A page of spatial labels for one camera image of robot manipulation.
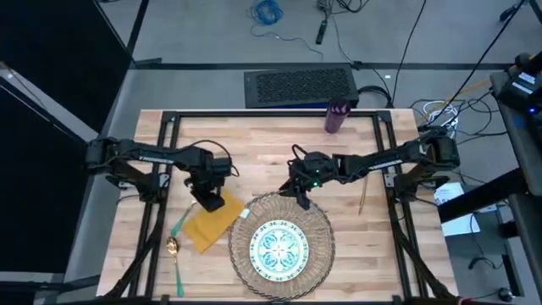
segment blue and white plate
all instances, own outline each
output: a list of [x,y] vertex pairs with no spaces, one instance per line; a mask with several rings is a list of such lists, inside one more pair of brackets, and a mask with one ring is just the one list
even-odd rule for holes
[[264,278],[278,282],[291,280],[307,265],[307,238],[290,221],[269,221],[252,236],[250,258],[254,269]]

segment gold spoon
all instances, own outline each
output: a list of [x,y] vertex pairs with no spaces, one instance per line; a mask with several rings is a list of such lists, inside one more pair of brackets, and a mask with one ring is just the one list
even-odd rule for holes
[[169,254],[171,254],[174,258],[175,277],[177,278],[177,296],[183,297],[185,295],[185,291],[183,290],[182,283],[180,282],[179,264],[177,263],[177,254],[179,253],[179,243],[177,242],[175,237],[170,236],[168,237],[168,240],[166,241],[166,247],[168,248]]

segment black curtain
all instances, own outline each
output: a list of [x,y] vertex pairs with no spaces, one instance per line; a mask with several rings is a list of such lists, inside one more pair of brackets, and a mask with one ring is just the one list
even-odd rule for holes
[[86,145],[26,104],[0,78],[0,270],[65,273],[88,181]]
[[131,56],[93,0],[2,0],[0,61],[100,132]]

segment yellow napkin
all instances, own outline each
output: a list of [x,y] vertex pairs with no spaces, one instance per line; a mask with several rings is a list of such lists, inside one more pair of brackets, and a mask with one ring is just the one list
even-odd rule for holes
[[245,207],[237,198],[226,190],[222,190],[224,206],[209,213],[205,209],[183,225],[185,234],[194,241],[194,247],[203,253],[234,223]]

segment concrete floor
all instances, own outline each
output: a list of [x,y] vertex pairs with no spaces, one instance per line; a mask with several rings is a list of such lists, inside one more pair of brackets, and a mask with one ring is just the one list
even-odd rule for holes
[[[398,63],[409,31],[422,0],[372,1],[359,14],[340,14],[342,46],[355,60]],[[127,42],[140,1],[121,0],[104,3],[102,8],[124,42]],[[314,46],[322,15],[313,0],[278,0],[284,18],[258,33],[275,31],[283,37],[302,37]],[[428,0],[406,56],[407,63],[475,63],[501,27],[498,16],[515,0]],[[252,20],[246,10],[252,0],[152,0],[134,51],[136,60],[163,58],[166,63],[258,63],[317,62],[315,53],[300,42],[282,42],[270,37],[251,36]],[[529,8],[522,9],[510,27],[489,52],[485,62],[509,63],[521,52],[537,53],[542,49],[542,25]],[[324,62],[342,62],[332,25],[324,43],[318,47]],[[244,108],[245,98],[240,70],[129,71],[108,134],[132,137],[141,109],[160,108]],[[444,99],[453,94],[469,71],[404,70],[400,74],[395,105],[407,108],[420,98]],[[487,79],[492,71],[477,72],[471,83]],[[389,75],[388,86],[395,81],[394,70],[380,70]],[[379,85],[373,71],[354,71],[358,86]],[[464,98],[478,97],[487,87],[469,92]],[[496,109],[492,98],[487,103]],[[361,96],[359,108],[382,108],[384,100]],[[485,114],[462,113],[459,129],[474,132],[484,125]],[[504,130],[499,114],[494,115],[487,132]],[[468,138],[459,134],[458,141]],[[460,146],[462,172],[480,180],[491,180],[517,167],[507,136],[487,137]],[[108,235],[113,223],[118,191],[103,178],[96,178],[93,192],[83,215],[66,280],[94,275],[101,271]],[[502,213],[509,214],[506,208]],[[465,297],[489,294],[507,286],[504,269],[490,270],[479,264],[467,270],[477,252],[470,238],[451,238],[451,261],[459,292]],[[518,240],[511,240],[513,257],[523,275],[526,297],[517,304],[537,304],[538,295]],[[502,249],[488,249],[488,257],[500,263]],[[59,301],[90,297],[95,292],[61,296]],[[495,296],[484,300],[496,301]]]

